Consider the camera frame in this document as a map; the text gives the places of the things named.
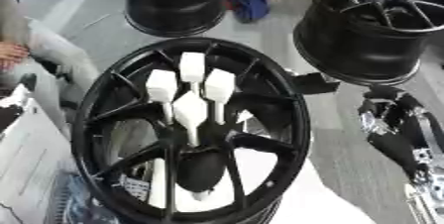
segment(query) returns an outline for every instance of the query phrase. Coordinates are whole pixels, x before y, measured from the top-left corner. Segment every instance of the person's hand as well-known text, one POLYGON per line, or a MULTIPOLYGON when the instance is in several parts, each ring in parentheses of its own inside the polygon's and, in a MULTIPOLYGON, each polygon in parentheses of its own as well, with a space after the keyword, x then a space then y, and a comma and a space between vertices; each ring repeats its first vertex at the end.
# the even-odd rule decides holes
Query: person's hand
POLYGON ((9 69, 29 54, 25 47, 12 43, 0 42, 0 68, 9 69))

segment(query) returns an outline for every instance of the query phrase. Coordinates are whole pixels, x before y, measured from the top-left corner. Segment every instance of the wheel rim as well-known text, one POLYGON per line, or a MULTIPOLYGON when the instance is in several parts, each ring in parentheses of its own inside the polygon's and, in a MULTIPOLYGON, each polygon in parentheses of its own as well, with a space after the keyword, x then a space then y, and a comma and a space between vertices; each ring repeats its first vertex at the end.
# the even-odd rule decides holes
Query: wheel rim
POLYGON ((186 38, 139 49, 107 69, 85 97, 72 132, 72 151, 81 175, 94 196, 123 219, 135 223, 148 221, 231 224, 244 223, 257 217, 280 199, 299 173, 306 158, 310 128, 303 98, 294 91, 288 75, 275 62, 239 44, 214 39, 186 38), (182 142, 180 129, 160 123, 162 108, 156 103, 148 103, 147 94, 140 90, 148 77, 147 73, 154 67, 177 71, 177 59, 181 52, 185 51, 206 53, 207 63, 211 67, 217 66, 234 72, 239 88, 227 104, 231 122, 226 126, 214 126, 211 122, 203 125, 199 133, 207 140, 198 150, 191 150, 182 142), (259 89, 258 86, 262 90, 255 92, 255 88, 259 89), (117 105, 111 100, 113 94, 122 96, 123 93, 130 96, 130 102, 117 105), (242 132, 231 134, 236 127, 236 122, 232 121, 237 121, 240 111, 246 109, 268 127, 273 139, 242 132), (106 165, 103 161, 103 146, 109 140, 107 128, 116 121, 131 118, 149 121, 159 140, 114 165, 106 165), (238 148, 277 155, 277 165, 268 178, 248 195, 244 193, 234 159, 234 150, 238 148), (199 213, 175 211, 172 188, 175 185, 179 160, 183 155, 196 151, 217 151, 224 157, 226 169, 233 182, 233 204, 199 213), (154 158, 166 161, 165 209, 137 200, 117 183, 114 186, 110 184, 118 180, 118 175, 122 174, 126 167, 133 167, 154 158))

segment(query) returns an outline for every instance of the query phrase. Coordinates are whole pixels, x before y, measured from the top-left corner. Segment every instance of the person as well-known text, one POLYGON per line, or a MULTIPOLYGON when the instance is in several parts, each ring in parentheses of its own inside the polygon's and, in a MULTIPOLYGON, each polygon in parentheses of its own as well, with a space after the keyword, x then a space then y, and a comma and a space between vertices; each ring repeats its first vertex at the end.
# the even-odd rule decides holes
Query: person
POLYGON ((0 84, 14 87, 25 73, 37 76, 34 97, 60 131, 68 136, 59 106, 56 78, 36 58, 60 65, 82 93, 86 93, 98 69, 88 54, 37 20, 27 19, 18 0, 0 0, 0 84))

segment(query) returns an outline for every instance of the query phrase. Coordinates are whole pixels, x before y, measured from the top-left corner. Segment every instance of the white mounting fixture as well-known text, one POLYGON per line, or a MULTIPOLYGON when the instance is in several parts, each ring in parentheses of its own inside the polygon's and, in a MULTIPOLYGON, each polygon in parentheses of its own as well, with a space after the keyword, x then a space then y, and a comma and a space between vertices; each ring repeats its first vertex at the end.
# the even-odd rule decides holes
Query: white mounting fixture
POLYGON ((230 100, 236 87, 236 75, 221 69, 213 69, 205 81, 205 96, 215 103, 215 120, 225 124, 225 104, 230 100))
POLYGON ((179 68, 182 81, 189 82, 191 90, 199 95, 199 84, 205 76, 205 54, 183 53, 179 68))
POLYGON ((205 199, 207 199, 211 194, 211 190, 207 190, 207 191, 203 191, 203 192, 196 192, 196 193, 191 193, 192 198, 194 198, 194 200, 197 201, 204 201, 205 199))
POLYGON ((166 122, 172 124, 171 103, 177 92, 175 73, 169 70, 154 69, 147 80, 146 87, 150 99, 162 103, 166 122))
POLYGON ((172 103, 174 117, 188 132, 189 144, 199 146, 197 127, 208 117, 207 103, 192 91, 188 91, 172 103))

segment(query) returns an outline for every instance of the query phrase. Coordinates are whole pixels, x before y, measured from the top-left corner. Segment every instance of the cable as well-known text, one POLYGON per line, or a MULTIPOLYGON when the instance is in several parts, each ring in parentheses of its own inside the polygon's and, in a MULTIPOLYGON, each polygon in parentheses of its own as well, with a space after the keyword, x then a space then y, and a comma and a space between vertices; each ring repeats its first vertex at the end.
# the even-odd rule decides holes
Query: cable
POLYGON ((25 224, 25 222, 17 215, 17 213, 14 211, 14 209, 11 206, 6 206, 5 204, 3 204, 2 202, 0 202, 0 207, 2 207, 5 210, 8 210, 9 212, 11 212, 12 216, 20 223, 20 224, 25 224))

